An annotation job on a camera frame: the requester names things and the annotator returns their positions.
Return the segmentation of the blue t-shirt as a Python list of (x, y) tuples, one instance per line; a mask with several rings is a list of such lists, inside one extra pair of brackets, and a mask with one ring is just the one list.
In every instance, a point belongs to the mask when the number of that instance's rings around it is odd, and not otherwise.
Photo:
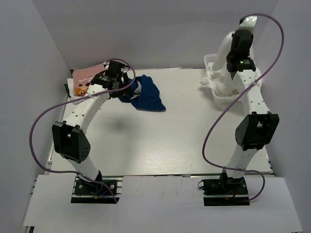
[(160, 91), (151, 77), (137, 76), (131, 85), (132, 92), (118, 97), (123, 103), (130, 103), (137, 110), (149, 112), (164, 112), (166, 107), (160, 98)]

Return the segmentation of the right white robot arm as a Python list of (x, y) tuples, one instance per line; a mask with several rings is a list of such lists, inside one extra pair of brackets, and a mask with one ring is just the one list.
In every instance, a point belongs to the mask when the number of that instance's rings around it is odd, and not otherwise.
[(232, 35), (226, 68), (239, 93), (245, 118), (235, 130), (236, 148), (223, 169), (219, 187), (224, 193), (232, 193), (242, 183), (245, 170), (254, 155), (269, 144), (279, 124), (278, 114), (266, 106), (256, 82), (256, 66), (250, 58), (253, 34), (238, 29)]

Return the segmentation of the white t-shirt with red print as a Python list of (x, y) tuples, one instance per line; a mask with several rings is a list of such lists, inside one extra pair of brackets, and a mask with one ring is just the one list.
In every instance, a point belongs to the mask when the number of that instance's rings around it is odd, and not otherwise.
[(224, 77), (226, 82), (231, 82), (231, 75), (227, 70), (227, 55), (231, 49), (232, 38), (235, 32), (229, 32), (223, 39), (218, 51), (217, 59), (212, 66), (213, 72), (219, 72), (221, 76)]

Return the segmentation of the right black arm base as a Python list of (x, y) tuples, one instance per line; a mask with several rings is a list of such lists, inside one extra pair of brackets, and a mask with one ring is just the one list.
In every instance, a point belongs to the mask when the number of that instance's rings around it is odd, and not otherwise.
[(204, 179), (198, 183), (204, 206), (249, 206), (245, 178)]

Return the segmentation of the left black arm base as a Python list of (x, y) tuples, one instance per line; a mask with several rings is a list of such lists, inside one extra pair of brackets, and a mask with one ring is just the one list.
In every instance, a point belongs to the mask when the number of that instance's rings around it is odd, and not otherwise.
[[(102, 182), (110, 188), (116, 200), (119, 201), (122, 189), (122, 178), (103, 177)], [(78, 177), (75, 178), (70, 202), (78, 204), (116, 204), (114, 198), (105, 186), (89, 184)]]

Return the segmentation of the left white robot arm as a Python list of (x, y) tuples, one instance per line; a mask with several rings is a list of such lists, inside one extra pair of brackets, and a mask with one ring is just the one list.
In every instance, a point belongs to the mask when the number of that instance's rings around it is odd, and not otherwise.
[(74, 111), (62, 122), (52, 126), (54, 150), (74, 167), (78, 176), (86, 181), (86, 188), (93, 194), (102, 190), (100, 171), (94, 166), (89, 154), (91, 145), (86, 137), (87, 129), (109, 99), (130, 92), (130, 80), (125, 68), (130, 66), (123, 60), (111, 59), (107, 69), (97, 73), (88, 84), (84, 97)]

